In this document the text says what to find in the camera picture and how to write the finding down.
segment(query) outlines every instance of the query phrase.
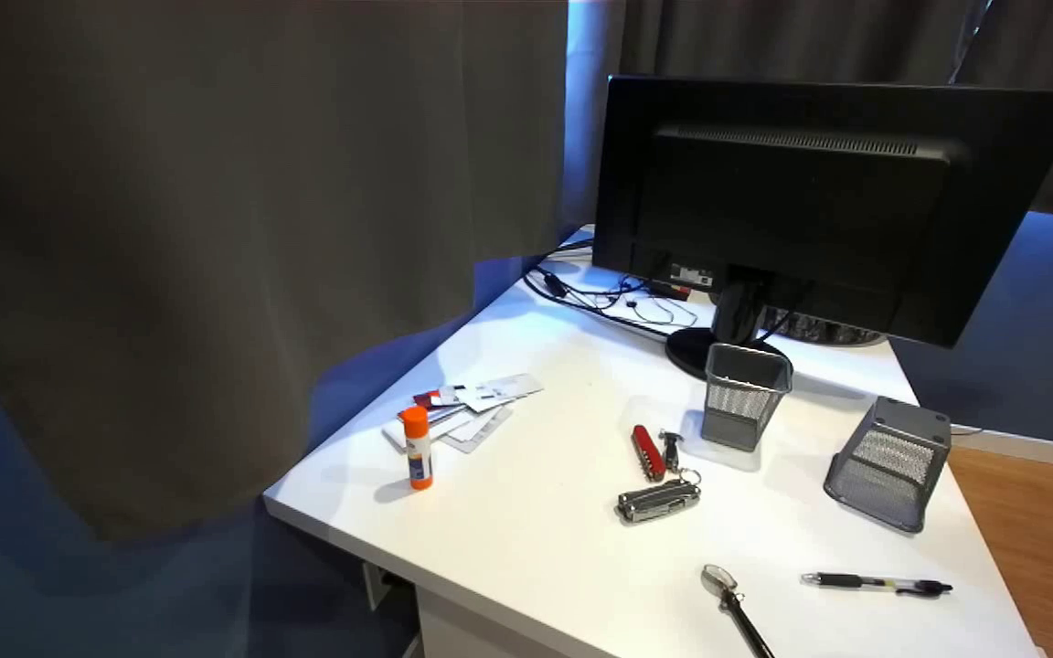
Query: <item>glue stick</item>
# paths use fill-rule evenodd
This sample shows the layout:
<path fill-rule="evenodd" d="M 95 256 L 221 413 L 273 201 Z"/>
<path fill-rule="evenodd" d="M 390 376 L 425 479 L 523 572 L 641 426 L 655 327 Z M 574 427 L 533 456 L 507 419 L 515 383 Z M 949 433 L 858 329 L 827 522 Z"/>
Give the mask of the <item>glue stick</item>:
<path fill-rule="evenodd" d="M 428 409 L 425 405 L 403 409 L 403 427 L 407 427 L 410 488 L 428 489 L 431 488 Z"/>

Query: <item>pen holder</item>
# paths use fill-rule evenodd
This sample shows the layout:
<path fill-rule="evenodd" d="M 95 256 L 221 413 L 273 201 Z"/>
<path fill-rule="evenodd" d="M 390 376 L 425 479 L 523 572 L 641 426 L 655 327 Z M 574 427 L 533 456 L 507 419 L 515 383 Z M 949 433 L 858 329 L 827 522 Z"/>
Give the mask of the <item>pen holder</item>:
<path fill-rule="evenodd" d="M 778 350 L 715 345 L 707 360 L 702 449 L 735 467 L 760 463 L 760 434 L 789 390 Z"/>
<path fill-rule="evenodd" d="M 878 399 L 830 461 L 822 489 L 869 518 L 917 533 L 949 455 L 952 419 L 945 413 Z"/>

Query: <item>curtain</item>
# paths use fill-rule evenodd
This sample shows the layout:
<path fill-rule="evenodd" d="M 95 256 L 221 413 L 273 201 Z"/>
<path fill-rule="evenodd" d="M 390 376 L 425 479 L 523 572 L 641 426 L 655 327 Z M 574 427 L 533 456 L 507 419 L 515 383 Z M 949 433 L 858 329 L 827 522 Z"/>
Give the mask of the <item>curtain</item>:
<path fill-rule="evenodd" d="M 0 0 L 0 405 L 100 539 L 234 507 L 323 371 L 561 235 L 566 8 Z"/>
<path fill-rule="evenodd" d="M 1042 0 L 605 0 L 577 4 L 574 65 L 592 90 L 566 138 L 566 215 L 598 212 L 609 72 L 1053 87 Z M 1038 210 L 1053 210 L 1053 177 Z"/>

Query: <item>monitor stand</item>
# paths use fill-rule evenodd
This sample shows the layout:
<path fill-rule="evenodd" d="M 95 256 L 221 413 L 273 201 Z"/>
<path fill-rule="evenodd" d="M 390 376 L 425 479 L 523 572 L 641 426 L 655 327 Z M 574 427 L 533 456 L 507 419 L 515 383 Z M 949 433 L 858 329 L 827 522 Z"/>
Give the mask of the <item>monitor stand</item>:
<path fill-rule="evenodd" d="M 684 371 L 689 376 L 707 379 L 707 360 L 711 345 L 746 345 L 760 350 L 776 350 L 769 345 L 758 345 L 758 327 L 766 301 L 773 292 L 776 274 L 749 271 L 749 267 L 727 267 L 724 282 L 715 287 L 715 329 L 680 329 L 666 335 L 666 360 Z"/>

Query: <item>black monitor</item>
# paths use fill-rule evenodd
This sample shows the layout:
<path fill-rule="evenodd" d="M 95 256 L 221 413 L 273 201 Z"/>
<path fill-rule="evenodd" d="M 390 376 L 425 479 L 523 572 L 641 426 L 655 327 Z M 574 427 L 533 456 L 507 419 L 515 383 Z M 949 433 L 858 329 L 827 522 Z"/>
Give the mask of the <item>black monitor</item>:
<path fill-rule="evenodd" d="M 760 313 L 953 345 L 1053 165 L 1053 90 L 611 77 L 598 267 L 711 290 L 702 376 Z"/>

